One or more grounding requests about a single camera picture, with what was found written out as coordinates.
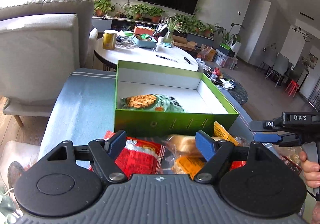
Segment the grey sofa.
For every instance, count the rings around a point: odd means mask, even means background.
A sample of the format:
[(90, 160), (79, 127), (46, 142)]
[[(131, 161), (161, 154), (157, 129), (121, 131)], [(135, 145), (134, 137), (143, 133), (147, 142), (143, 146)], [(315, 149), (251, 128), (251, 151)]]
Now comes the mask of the grey sofa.
[(91, 68), (94, 0), (1, 3), (3, 113), (47, 117), (70, 73)]

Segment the dark round side table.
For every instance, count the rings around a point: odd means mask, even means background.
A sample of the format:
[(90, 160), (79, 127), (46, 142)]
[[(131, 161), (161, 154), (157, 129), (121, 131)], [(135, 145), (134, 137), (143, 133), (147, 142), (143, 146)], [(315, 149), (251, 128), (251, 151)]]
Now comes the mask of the dark round side table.
[[(212, 73), (218, 68), (220, 75), (214, 78)], [(248, 93), (245, 88), (236, 79), (223, 72), (218, 65), (212, 62), (205, 62), (204, 74), (213, 82), (213, 84), (222, 87), (222, 89), (228, 91), (231, 96), (240, 104), (244, 105), (248, 101)]]

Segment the blue snack tray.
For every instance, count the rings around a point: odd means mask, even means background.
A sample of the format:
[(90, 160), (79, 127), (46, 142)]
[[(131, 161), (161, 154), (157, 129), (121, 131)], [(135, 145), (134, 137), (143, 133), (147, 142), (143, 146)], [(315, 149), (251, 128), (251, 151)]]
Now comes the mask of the blue snack tray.
[(157, 44), (157, 41), (154, 38), (149, 37), (147, 39), (142, 39), (142, 37), (140, 35), (135, 35), (133, 38), (133, 41), (134, 41), (135, 45), (140, 48), (151, 48), (152, 49)]

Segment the yellow tin can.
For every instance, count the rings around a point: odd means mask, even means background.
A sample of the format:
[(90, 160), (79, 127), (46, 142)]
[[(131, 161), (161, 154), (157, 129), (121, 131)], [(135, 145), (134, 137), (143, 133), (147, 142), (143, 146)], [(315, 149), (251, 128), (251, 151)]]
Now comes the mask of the yellow tin can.
[(103, 34), (103, 48), (106, 50), (114, 50), (117, 38), (116, 30), (105, 30)]

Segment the grey dining chair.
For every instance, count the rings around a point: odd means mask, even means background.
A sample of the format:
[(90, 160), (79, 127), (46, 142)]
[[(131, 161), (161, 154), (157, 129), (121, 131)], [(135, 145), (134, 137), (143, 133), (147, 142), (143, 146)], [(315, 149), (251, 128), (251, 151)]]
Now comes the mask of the grey dining chair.
[(289, 59), (283, 54), (279, 53), (274, 65), (268, 70), (265, 78), (268, 78), (271, 74), (276, 73), (278, 76), (275, 87), (278, 85), (280, 80), (284, 77), (289, 65)]

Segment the red stool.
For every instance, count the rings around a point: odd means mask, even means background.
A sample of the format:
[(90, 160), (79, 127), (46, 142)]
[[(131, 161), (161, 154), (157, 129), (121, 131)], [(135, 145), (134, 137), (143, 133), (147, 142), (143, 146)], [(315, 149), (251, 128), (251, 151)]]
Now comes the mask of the red stool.
[(291, 80), (287, 88), (285, 89), (285, 93), (287, 93), (291, 97), (295, 97), (296, 92), (299, 89), (299, 84), (294, 80)]

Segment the red noodle snack bag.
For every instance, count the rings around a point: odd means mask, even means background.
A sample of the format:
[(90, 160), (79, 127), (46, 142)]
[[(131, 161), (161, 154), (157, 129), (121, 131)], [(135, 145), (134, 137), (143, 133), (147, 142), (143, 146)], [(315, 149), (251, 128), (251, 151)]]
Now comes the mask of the red noodle snack bag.
[(128, 136), (124, 149), (114, 162), (127, 178), (133, 174), (156, 175), (164, 154), (164, 145)]

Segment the orange snack packet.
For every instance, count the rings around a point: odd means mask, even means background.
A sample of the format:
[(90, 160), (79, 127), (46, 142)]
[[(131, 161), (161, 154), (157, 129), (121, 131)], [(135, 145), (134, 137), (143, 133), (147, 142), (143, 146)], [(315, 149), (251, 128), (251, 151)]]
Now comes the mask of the orange snack packet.
[(225, 128), (217, 121), (214, 122), (213, 135), (214, 137), (227, 140), (233, 143), (235, 146), (240, 145), (240, 143), (237, 142), (237, 140), (233, 136), (231, 136), (231, 134), (229, 134), (229, 132), (227, 132), (227, 130), (225, 130)]

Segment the black pen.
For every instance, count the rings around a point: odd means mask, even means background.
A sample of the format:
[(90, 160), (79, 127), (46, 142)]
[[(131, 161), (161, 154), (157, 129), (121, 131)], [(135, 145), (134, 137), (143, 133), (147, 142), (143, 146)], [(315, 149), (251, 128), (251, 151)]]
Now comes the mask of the black pen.
[(167, 57), (160, 56), (160, 55), (156, 55), (156, 57), (158, 57), (158, 58), (162, 58), (162, 59), (165, 59), (165, 60), (169, 60), (169, 61), (172, 61), (172, 62), (177, 62), (177, 61), (176, 61), (176, 60), (174, 60), (174, 59), (167, 58)]

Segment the green cracker snack bag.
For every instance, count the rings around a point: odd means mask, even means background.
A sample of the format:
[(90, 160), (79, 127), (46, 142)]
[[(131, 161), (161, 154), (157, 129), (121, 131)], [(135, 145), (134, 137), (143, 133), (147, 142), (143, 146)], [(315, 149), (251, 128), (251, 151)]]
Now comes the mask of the green cracker snack bag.
[(173, 112), (183, 113), (183, 107), (169, 95), (145, 94), (126, 97), (120, 101), (121, 108), (146, 112)]

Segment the glass vase with plant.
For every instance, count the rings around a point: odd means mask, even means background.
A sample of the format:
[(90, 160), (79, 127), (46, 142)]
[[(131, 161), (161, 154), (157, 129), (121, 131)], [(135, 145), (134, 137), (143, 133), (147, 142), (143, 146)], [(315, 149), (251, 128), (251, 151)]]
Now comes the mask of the glass vase with plant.
[(163, 44), (172, 47), (174, 45), (173, 33), (174, 31), (180, 32), (183, 28), (183, 22), (180, 22), (178, 19), (173, 19), (171, 16), (165, 21), (167, 25), (167, 33), (163, 38)]

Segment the white round coffee table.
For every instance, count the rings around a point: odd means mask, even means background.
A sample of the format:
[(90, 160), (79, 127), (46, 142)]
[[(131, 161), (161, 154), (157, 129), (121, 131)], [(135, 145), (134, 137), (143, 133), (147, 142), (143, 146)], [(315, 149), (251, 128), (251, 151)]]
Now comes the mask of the white round coffee table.
[[(136, 46), (121, 47), (117, 45), (115, 46), (114, 50), (106, 50), (103, 48), (103, 39), (99, 38), (95, 42), (94, 54), (97, 59), (103, 63), (104, 70), (116, 70), (119, 61), (162, 65), (190, 71), (198, 71), (199, 69), (199, 65), (196, 60), (190, 54), (178, 47), (161, 47), (160, 51), (157, 52), (148, 48), (140, 48)], [(177, 62), (158, 58), (156, 55), (171, 58)], [(186, 57), (191, 64), (187, 63), (184, 60), (184, 57)]]

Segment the green cardboard box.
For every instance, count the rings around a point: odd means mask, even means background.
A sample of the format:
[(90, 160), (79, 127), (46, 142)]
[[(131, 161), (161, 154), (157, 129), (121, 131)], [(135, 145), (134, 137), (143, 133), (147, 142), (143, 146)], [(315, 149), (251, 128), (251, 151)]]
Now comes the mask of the green cardboard box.
[(229, 129), (238, 112), (203, 73), (119, 61), (114, 129), (131, 137), (213, 134), (214, 123)]

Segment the clear plastic storage bin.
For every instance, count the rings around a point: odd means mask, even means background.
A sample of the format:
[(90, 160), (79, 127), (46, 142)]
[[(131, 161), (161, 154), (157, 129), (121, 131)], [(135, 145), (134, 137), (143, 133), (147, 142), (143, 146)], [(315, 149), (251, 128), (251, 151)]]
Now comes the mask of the clear plastic storage bin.
[(233, 70), (237, 65), (238, 59), (236, 57), (230, 57), (216, 50), (216, 55), (214, 56), (214, 63), (216, 63), (221, 68), (228, 68)]

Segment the clear bread package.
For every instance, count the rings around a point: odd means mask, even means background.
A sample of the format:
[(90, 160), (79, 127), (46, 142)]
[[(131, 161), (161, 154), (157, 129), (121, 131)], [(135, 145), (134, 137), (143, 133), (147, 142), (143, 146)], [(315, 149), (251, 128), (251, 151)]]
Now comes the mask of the clear bread package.
[(195, 136), (170, 135), (165, 146), (168, 156), (164, 160), (174, 174), (188, 174), (193, 179), (207, 162), (196, 147)]

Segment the brown cardboard box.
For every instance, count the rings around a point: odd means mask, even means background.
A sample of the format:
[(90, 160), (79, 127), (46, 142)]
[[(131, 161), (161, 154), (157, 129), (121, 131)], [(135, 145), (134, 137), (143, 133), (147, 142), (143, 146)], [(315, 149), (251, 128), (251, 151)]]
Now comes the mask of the brown cardboard box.
[(174, 45), (185, 51), (195, 51), (197, 43), (194, 41), (188, 41), (186, 38), (181, 36), (173, 35)]

